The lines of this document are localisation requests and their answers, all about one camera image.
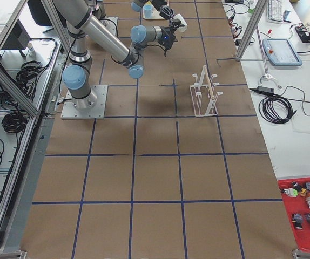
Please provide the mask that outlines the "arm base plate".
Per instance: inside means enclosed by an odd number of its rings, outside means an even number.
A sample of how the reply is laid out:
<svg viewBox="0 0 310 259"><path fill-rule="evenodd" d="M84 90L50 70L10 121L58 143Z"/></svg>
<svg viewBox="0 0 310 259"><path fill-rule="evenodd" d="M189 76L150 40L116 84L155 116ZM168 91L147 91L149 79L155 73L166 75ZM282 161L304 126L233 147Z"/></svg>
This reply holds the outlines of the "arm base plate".
<svg viewBox="0 0 310 259"><path fill-rule="evenodd" d="M108 85L90 85L90 95L84 99L75 99L67 91L61 118L62 119L103 119L108 92Z"/></svg>

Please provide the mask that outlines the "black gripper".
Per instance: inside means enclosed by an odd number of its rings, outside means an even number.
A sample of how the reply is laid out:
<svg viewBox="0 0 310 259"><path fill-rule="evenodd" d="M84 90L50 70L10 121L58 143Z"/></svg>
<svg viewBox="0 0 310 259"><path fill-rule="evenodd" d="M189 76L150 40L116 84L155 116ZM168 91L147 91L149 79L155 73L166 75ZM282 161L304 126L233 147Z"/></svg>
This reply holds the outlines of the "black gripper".
<svg viewBox="0 0 310 259"><path fill-rule="evenodd" d="M174 11L169 8L166 0L152 0L152 5L157 11L160 12L160 15L165 19L171 19L174 17Z"/></svg>
<svg viewBox="0 0 310 259"><path fill-rule="evenodd" d="M162 45L162 41L166 40L167 38L175 38L175 31L177 27L181 26L181 20L178 18L171 18L169 19L169 26L161 26L161 37L159 39L159 44Z"/></svg>

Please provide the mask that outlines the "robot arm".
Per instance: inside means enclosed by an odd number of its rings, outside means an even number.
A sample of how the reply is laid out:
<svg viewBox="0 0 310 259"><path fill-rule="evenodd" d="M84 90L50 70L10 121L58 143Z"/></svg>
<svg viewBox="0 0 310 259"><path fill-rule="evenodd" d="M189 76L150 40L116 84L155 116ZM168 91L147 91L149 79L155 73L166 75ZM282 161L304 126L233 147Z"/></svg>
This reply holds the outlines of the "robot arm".
<svg viewBox="0 0 310 259"><path fill-rule="evenodd" d="M136 12L142 12L147 20L169 20L175 16L174 11L165 0L133 0L131 7Z"/></svg>
<svg viewBox="0 0 310 259"><path fill-rule="evenodd" d="M109 53L112 60L126 67L129 76L139 79L144 74L143 50L151 42L167 51L176 41L176 31L185 31L187 24L180 14L174 14L166 1L132 1L136 12L145 7L155 7L168 26L137 25L131 29L131 45L126 46L107 27L103 1L54 1L57 11L66 20L70 37L69 65L63 70L62 81L71 94L72 106L77 110L93 107L98 95L89 84L92 65L92 51Z"/></svg>

